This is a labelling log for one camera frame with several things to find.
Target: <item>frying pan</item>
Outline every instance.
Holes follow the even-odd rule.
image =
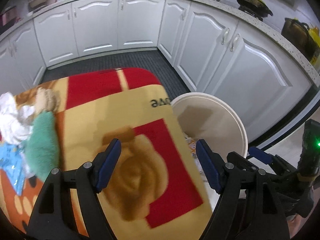
[[[319,46],[310,36],[309,25],[298,20],[285,18],[285,23],[281,35],[290,41],[306,58],[311,61],[319,50]]]
[[[237,2],[242,6],[248,7],[263,18],[268,17],[269,14],[273,16],[272,11],[262,0],[237,0]]]

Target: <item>yellow container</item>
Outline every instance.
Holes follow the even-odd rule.
[[[309,34],[310,34],[311,38],[315,41],[315,43],[318,45],[318,47],[320,48],[320,37],[319,37],[318,27],[314,27],[314,28],[310,29]],[[319,67],[320,67],[319,51],[315,52],[314,56],[310,60],[310,63],[311,63],[311,65],[313,65],[315,67],[315,69],[317,71],[319,70]]]

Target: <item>blue gripper pad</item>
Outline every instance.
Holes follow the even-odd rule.
[[[96,185],[97,192],[101,192],[108,185],[112,172],[121,154],[121,142],[118,139],[113,139],[103,153],[106,154],[107,157],[98,171],[98,181]]]
[[[203,139],[198,140],[196,143],[196,155],[202,166],[204,174],[207,177],[210,187],[220,194],[223,190],[220,183],[220,169],[222,169],[220,166],[222,163],[224,164],[223,159],[219,154],[213,153]],[[215,158],[212,158],[215,157],[214,155],[217,155],[216,157],[218,158],[218,163],[216,163],[217,166],[214,164]]]
[[[255,157],[257,160],[263,162],[264,164],[271,164],[272,157],[270,154],[258,149],[257,147],[250,147],[248,151],[249,155]]]

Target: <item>green towel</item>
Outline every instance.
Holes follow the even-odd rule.
[[[33,121],[33,131],[26,141],[27,164],[43,182],[59,164],[59,144],[52,112],[42,112]]]

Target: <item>blue plastic bag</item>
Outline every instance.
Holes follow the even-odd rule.
[[[0,169],[5,171],[13,189],[18,196],[21,196],[25,175],[18,146],[6,142],[0,143]]]

